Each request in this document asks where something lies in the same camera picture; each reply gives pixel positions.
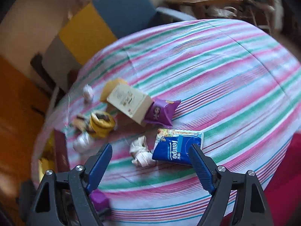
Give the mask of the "grey yellow blue headboard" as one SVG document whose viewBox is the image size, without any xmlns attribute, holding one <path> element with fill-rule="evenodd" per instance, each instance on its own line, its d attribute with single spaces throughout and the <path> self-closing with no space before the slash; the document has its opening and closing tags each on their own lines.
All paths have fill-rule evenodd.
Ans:
<svg viewBox="0 0 301 226">
<path fill-rule="evenodd" d="M 67 92 L 68 73 L 116 40 L 150 27 L 194 19 L 177 10 L 156 8 L 151 0 L 92 0 L 60 29 L 42 66 L 55 85 Z"/>
</svg>

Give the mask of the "wooden wardrobe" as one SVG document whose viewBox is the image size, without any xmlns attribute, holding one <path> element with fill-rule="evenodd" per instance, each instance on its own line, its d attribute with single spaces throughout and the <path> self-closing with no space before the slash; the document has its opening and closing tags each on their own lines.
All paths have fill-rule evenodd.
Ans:
<svg viewBox="0 0 301 226">
<path fill-rule="evenodd" d="M 16 225 L 16 197 L 21 182 L 31 177 L 31 157 L 44 123 L 32 106 L 45 111 L 48 98 L 25 75 L 1 57 L 1 203 Z"/>
</svg>

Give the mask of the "blue Tempo tissue pack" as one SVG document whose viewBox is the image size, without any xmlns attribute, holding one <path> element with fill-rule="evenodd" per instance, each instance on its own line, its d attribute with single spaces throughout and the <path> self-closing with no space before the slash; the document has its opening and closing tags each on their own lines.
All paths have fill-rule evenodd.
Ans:
<svg viewBox="0 0 301 226">
<path fill-rule="evenodd" d="M 203 148 L 204 133 L 175 129 L 158 129 L 152 159 L 160 162 L 190 165 L 189 148 L 197 144 Z"/>
</svg>

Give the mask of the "yellow snack bag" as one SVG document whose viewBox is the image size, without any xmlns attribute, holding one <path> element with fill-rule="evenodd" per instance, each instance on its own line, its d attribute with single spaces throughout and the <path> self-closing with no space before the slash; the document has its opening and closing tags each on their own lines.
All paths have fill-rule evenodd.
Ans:
<svg viewBox="0 0 301 226">
<path fill-rule="evenodd" d="M 90 126 L 93 138 L 106 138 L 115 129 L 115 119 L 107 112 L 94 111 L 90 115 Z"/>
</svg>

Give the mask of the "striped bed sheet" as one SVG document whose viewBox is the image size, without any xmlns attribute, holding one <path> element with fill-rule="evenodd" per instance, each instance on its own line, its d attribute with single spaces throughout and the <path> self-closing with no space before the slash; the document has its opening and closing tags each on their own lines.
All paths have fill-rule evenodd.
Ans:
<svg viewBox="0 0 301 226">
<path fill-rule="evenodd" d="M 32 179 L 39 184 L 38 160 L 53 129 L 67 139 L 69 165 L 83 164 L 102 144 L 113 146 L 99 189 L 109 197 L 111 225 L 196 225 L 210 200 L 194 170 L 170 163 L 135 166 L 128 152 L 146 136 L 153 148 L 157 127 L 142 127 L 116 109 L 117 130 L 85 154 L 73 148 L 71 121 L 105 110 L 99 100 L 116 78 L 152 98 L 181 100 L 173 116 L 178 130 L 204 133 L 204 153 L 228 170 L 253 170 L 263 188 L 300 129 L 300 63 L 271 36 L 244 21 L 205 19 L 146 29 L 98 52 L 39 134 Z M 83 87 L 93 88 L 86 103 Z"/>
</svg>

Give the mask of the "purple snack packet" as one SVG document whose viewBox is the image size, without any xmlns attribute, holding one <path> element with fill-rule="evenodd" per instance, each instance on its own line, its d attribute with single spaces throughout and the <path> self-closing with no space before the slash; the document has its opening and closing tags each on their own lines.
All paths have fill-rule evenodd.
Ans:
<svg viewBox="0 0 301 226">
<path fill-rule="evenodd" d="M 160 124 L 166 127 L 172 127 L 172 117 L 181 100 L 169 101 L 156 98 L 144 116 L 147 124 Z"/>
</svg>

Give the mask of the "white plastic ball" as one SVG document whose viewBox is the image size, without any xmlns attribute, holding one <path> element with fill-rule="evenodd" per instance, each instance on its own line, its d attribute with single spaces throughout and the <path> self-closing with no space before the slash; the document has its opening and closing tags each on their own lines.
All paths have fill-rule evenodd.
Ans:
<svg viewBox="0 0 301 226">
<path fill-rule="evenodd" d="M 93 147 L 95 139 L 89 133 L 80 134 L 73 143 L 73 148 L 78 153 L 84 153 Z"/>
</svg>

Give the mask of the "gold tray maroon rim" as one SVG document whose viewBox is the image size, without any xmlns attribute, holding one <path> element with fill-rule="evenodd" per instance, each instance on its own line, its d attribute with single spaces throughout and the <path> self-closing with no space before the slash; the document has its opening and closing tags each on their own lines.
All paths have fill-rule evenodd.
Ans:
<svg viewBox="0 0 301 226">
<path fill-rule="evenodd" d="M 47 170 L 56 173 L 70 171 L 65 134 L 53 129 L 38 160 L 39 181 Z"/>
</svg>

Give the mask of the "small white ball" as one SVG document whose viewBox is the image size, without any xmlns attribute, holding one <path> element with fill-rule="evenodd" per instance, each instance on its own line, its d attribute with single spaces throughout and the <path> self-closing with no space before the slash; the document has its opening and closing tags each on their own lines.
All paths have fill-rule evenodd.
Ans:
<svg viewBox="0 0 301 226">
<path fill-rule="evenodd" d="M 94 98 L 93 88 L 90 85 L 85 85 L 82 91 L 86 103 L 91 103 Z"/>
</svg>

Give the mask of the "wooden side shelf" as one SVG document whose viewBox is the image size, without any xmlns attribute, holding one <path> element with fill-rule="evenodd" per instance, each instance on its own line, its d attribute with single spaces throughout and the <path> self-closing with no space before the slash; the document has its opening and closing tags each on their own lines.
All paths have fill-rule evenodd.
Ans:
<svg viewBox="0 0 301 226">
<path fill-rule="evenodd" d="M 175 10 L 190 7 L 194 17 L 235 18 L 247 21 L 269 35 L 274 32 L 274 0 L 165 0 Z"/>
</svg>

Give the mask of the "yellow sponge piece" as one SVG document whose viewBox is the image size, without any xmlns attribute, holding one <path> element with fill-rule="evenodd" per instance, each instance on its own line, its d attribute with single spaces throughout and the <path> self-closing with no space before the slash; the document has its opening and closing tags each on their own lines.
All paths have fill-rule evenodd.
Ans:
<svg viewBox="0 0 301 226">
<path fill-rule="evenodd" d="M 102 93 L 100 95 L 100 101 L 103 103 L 106 103 L 107 97 L 110 95 L 110 93 L 113 91 L 113 89 L 119 84 L 127 85 L 128 83 L 121 78 L 116 78 L 114 80 L 108 81 L 102 90 Z"/>
</svg>

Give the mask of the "small purple box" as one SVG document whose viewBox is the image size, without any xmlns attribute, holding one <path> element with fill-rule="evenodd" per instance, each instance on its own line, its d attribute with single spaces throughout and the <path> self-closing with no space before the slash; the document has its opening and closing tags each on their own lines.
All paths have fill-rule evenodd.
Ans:
<svg viewBox="0 0 301 226">
<path fill-rule="evenodd" d="M 90 194 L 91 202 L 98 213 L 110 212 L 110 201 L 100 190 L 94 190 Z"/>
</svg>

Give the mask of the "cream printed carton box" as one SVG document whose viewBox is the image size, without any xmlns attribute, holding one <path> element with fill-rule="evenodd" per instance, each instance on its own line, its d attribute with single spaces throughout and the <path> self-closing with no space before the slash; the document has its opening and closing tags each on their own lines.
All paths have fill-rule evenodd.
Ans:
<svg viewBox="0 0 301 226">
<path fill-rule="evenodd" d="M 146 125 L 144 117 L 153 104 L 149 95 L 122 83 L 112 90 L 107 101 L 141 126 Z"/>
</svg>

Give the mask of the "white tissue ball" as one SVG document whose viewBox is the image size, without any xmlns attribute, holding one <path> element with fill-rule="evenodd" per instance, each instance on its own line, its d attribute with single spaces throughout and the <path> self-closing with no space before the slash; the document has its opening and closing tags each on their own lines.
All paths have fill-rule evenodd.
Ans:
<svg viewBox="0 0 301 226">
<path fill-rule="evenodd" d="M 132 156 L 132 163 L 135 166 L 150 167 L 157 164 L 148 148 L 146 136 L 140 136 L 130 144 L 129 154 Z"/>
</svg>

